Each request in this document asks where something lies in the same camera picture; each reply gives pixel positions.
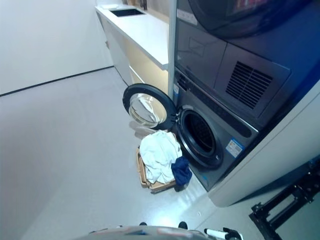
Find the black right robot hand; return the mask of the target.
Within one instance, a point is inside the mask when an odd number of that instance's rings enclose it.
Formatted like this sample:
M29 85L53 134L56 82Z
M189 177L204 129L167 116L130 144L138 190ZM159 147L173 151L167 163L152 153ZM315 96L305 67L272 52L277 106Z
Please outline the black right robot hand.
M204 229L204 233L217 240L243 240L243 235L237 230L224 227L222 230Z

